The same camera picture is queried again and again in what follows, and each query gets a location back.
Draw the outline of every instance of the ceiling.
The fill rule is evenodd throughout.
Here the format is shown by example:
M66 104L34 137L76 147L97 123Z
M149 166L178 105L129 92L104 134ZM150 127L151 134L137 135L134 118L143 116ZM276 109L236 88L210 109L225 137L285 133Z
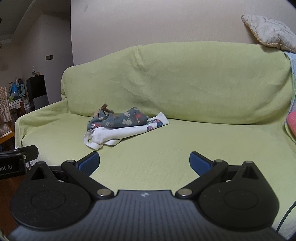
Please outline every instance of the ceiling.
M43 12L70 14L71 0L0 0L0 41L12 38L31 3Z
M0 40L11 39L32 0L0 1Z

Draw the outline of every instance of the blue gripper pad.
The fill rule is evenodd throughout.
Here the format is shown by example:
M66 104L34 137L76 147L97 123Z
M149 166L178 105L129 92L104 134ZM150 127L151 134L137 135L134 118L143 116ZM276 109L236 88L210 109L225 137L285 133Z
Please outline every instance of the blue gripper pad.
M100 165L100 155L93 151L75 163L78 170L90 176Z
M204 157L196 151L190 153L189 164L190 167L199 175L204 175L207 171L211 170L213 161Z

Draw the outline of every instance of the red cushion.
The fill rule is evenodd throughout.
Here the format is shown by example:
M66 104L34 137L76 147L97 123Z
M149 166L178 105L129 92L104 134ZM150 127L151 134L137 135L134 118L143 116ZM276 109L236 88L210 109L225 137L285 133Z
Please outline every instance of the red cushion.
M291 112L287 117L287 123L293 132L294 136L296 136L296 111Z

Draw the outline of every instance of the green sofa cover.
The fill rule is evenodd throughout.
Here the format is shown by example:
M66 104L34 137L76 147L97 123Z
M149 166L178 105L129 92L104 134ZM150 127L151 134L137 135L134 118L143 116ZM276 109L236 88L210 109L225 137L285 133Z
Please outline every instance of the green sofa cover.
M296 147L283 127L292 74L280 50L223 42L136 46L68 68L61 85L62 101L16 122L16 146L36 145L37 160L79 160L92 151L83 136L104 102L115 112L137 106L151 117L163 112L170 124L99 149L91 177L115 193L176 192L198 177L189 166L197 151L230 165L254 161L279 198L274 227L296 200Z

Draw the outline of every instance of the white wall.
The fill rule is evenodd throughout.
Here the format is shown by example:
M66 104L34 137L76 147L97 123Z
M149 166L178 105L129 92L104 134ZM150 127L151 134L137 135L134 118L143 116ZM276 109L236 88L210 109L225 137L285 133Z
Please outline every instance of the white wall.
M254 43L244 14L277 19L296 33L296 9L287 0L72 0L74 64L157 42Z
M41 18L39 18L28 31L20 45L24 83L29 77L32 77L33 66L36 72L40 72L40 74L44 73L41 37L42 22Z
M48 102L61 99L61 79L64 71L73 66L70 20L41 15L42 53L44 79ZM53 55L53 60L45 60L46 55Z
M3 44L0 49L0 87L6 86L9 91L9 83L16 77L22 77L19 46Z
M64 71L73 65L70 20L42 14L21 43L22 72L27 80L32 66L44 75L50 104L61 100L61 79ZM45 60L53 55L53 60Z

